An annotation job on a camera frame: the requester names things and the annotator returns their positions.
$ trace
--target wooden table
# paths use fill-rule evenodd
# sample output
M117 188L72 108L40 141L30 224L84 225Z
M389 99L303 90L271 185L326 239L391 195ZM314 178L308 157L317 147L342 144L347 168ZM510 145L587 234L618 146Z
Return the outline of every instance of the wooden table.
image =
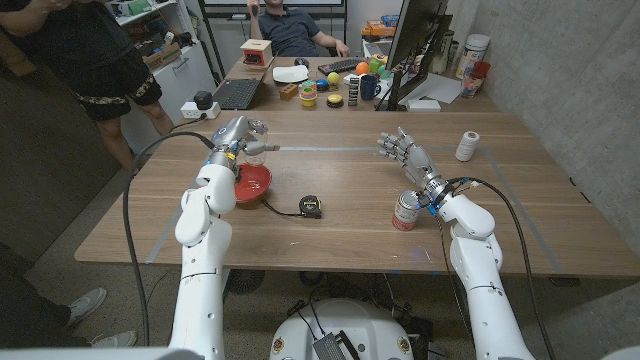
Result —
M256 78L260 79L262 74L264 74L264 70L256 70L247 67L242 63L242 58L240 58L231 71L227 74L226 79L247 79L247 78ZM295 58L291 57L280 57L274 60L274 64L272 66L292 66ZM326 79L327 77L323 75L320 71L318 71L318 65L330 64L336 61L341 60L340 58L332 58L332 57L317 57L317 58L307 58L309 61L309 73L310 78L312 79ZM343 72L340 73L340 77L343 78L347 76L349 73ZM373 111L373 106L378 103L379 99L374 99L371 101L364 101L358 98L357 106L348 106L347 99L349 95L349 86L342 83L342 79L340 79L341 83L336 92L322 92L318 93L318 98L316 99L316 106L313 108L304 108L302 106L302 102L299 97L293 97L290 100L282 101L280 100L279 91L284 87L284 85L276 85L276 82L273 80L273 73L271 69L268 71L267 75L264 78L264 84L260 85L260 89L258 93L255 95L254 99L251 102L251 110L305 110L308 113L314 111ZM343 107L339 109L333 109L327 106L327 97L331 94L340 94L345 101ZM446 104L440 102L440 107L442 112L498 112L498 108L495 106L491 98L484 91L479 91L473 98L465 99L462 97L458 97L451 104Z
M191 126L208 137L223 122L245 114L269 126L279 152L267 155L273 181L269 202L296 212L301 197L322 201L322 219L278 216L258 204L236 207L223 219L233 226L225 259L230 268L355 272L441 273L446 271L435 220L426 212L409 232L396 230L391 216L396 198L415 189L404 171L377 154L380 132L405 127L431 154L443 177L486 180L511 200L524 228L534 274L539 276L636 277L640 260L518 118L501 113L409 114L372 112L365 117L337 111L314 119L305 111L223 112ZM471 161L455 159L462 134L481 134ZM133 181L130 211L141 262L180 264L174 224L183 192L203 164L207 149L189 137L171 139L156 150ZM504 252L503 273L524 273L512 219L501 200L479 187L467 196L496 219ZM448 244L450 236L445 230ZM129 262L118 199L75 257L81 262Z

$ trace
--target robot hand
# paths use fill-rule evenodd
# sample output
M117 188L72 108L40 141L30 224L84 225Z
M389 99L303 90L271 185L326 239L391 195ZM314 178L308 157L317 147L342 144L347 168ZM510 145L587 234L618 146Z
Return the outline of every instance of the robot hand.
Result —
M215 149L209 156L209 164L217 164L234 170L236 167L236 156L242 150L249 156L258 155L264 151L277 151L280 146L265 144L258 141L252 133L264 135L267 127L259 120L240 116L231 119L222 125L213 134L211 141Z
M439 196L445 195L447 182L442 180L429 154L403 128L398 127L398 136L382 133L378 145L380 154L395 159L406 171L406 175L428 196L428 204L439 202Z

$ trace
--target white shoe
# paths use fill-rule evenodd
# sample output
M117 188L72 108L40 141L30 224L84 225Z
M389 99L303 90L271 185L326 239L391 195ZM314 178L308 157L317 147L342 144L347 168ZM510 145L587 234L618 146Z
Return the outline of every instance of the white shoe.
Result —
M133 346L138 340L138 333L135 330L125 331L123 333L109 336L98 340L102 336L96 336L91 340L90 344L92 348L121 348Z
M106 297L107 290L103 288L96 288L76 299L76 301L69 305L69 308L71 308L71 317L69 318L67 326L71 326L91 315L100 305L102 305L102 302Z

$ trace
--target man's arm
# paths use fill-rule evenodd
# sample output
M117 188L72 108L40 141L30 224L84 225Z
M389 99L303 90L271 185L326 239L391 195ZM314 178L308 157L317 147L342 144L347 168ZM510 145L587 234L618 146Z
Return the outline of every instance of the man's arm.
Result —
M0 26L10 34L25 37L42 28L50 12L66 8L72 0L33 0L20 11L0 12Z
M258 11L253 13L253 7L257 6ZM262 40L262 32L260 32L260 0L247 0L247 8L249 9L249 18L251 23L251 38L255 40Z
M347 45L333 36L323 33L322 31L318 31L317 34L311 37L311 40L323 47L335 47L338 51L338 55L341 57L349 56L350 50Z

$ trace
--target green ball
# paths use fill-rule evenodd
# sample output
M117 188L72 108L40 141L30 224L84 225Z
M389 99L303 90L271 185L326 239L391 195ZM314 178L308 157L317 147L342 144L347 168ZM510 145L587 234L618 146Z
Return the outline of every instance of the green ball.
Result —
M340 75L338 75L338 73L336 72L332 72L329 74L329 76L327 76L327 81L329 82L329 84L337 84L340 82Z

